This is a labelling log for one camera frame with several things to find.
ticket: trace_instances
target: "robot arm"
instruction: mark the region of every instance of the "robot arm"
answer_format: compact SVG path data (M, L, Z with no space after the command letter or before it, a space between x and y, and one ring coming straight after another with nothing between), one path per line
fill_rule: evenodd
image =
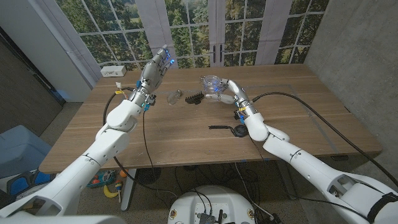
M267 152L292 165L328 201L356 210L371 222L396 222L397 192L370 177L333 169L303 149L289 143L287 134L264 124L264 118L253 107L243 88L232 80L223 79L223 84L234 93L234 102L239 113L243 115L250 137L255 141L265 141L263 148ZM333 207L349 223L369 223L345 208Z
M128 132L136 127L136 117L144 106L155 103L152 92L159 87L167 69L173 64L174 60L169 61L169 58L165 45L145 66L137 90L109 113L106 124L96 135L95 142L40 191L1 209L0 218L13 216L38 200L44 201L44 204L35 213L36 216L74 215L76 211L71 208L71 203L79 197L102 165L127 148Z

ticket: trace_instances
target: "black brush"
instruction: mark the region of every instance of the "black brush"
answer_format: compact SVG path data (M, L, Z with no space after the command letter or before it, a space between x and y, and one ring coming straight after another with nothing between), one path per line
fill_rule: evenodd
M185 98L185 102L187 102L187 103L189 103L189 104L194 103L194 104L198 105L198 104L201 102L200 100L201 100L203 97L205 97L204 94L203 94L202 92L200 92L200 93L195 94L195 95L193 95L193 96L188 96L188 97L186 97L186 98Z

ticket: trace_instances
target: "window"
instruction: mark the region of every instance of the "window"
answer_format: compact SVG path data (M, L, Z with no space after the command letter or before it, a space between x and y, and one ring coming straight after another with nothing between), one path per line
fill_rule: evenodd
M329 0L293 0L275 64L304 63Z
M224 66L254 65L265 0L226 0Z
M207 0L165 0L179 68L210 67Z
M56 0L99 66L142 70L152 58L135 0Z

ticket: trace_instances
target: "white wall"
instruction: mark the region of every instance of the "white wall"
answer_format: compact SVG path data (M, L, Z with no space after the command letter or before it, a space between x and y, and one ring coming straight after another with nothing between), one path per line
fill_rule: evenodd
M27 0L0 1L0 26L67 102L91 89Z

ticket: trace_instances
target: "white box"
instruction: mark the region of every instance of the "white box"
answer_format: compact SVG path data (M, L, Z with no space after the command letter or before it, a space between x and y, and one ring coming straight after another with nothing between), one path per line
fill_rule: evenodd
M104 66L101 69L102 76L104 77L122 77L126 74L126 68L122 66Z

